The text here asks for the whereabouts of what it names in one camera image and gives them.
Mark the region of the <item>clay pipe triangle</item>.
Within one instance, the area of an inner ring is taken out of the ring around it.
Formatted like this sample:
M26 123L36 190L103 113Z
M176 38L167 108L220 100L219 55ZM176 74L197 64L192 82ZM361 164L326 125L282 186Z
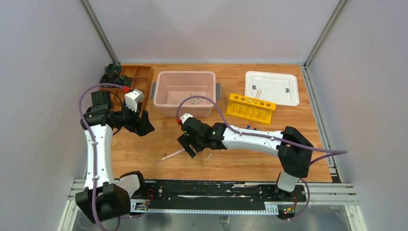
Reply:
M191 95L190 101L192 105L198 105L203 101L202 97L193 97L192 94L190 95Z

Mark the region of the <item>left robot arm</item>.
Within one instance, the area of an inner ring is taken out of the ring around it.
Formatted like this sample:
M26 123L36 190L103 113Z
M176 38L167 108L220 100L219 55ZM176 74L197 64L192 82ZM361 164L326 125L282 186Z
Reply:
M144 94L140 90L126 93L119 111L112 110L110 94L106 90L93 92L92 106L80 121L88 146L88 172L84 190L75 195L75 201L94 224L129 214L131 197L141 199L147 194L145 179L138 170L115 181L111 157L115 131L125 128L140 137L154 131L148 111L140 108Z

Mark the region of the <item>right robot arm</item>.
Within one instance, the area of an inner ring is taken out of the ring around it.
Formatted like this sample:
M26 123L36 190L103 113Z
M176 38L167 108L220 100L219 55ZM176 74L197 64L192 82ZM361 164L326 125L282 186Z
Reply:
M177 119L184 132L177 141L190 157L208 148L211 150L245 149L270 154L281 163L275 195L287 201L296 184L308 176L313 145L294 127L283 131L259 131L226 123L209 126L190 114Z

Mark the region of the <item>clear glass test tube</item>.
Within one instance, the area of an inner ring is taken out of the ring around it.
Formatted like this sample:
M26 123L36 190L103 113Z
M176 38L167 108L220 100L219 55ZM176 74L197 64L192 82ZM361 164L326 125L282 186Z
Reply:
M256 92L256 95L255 95L255 99L256 99L256 100L259 100L259 99L260 99L261 93L262 93L262 90L261 90L261 89L258 89L257 92Z

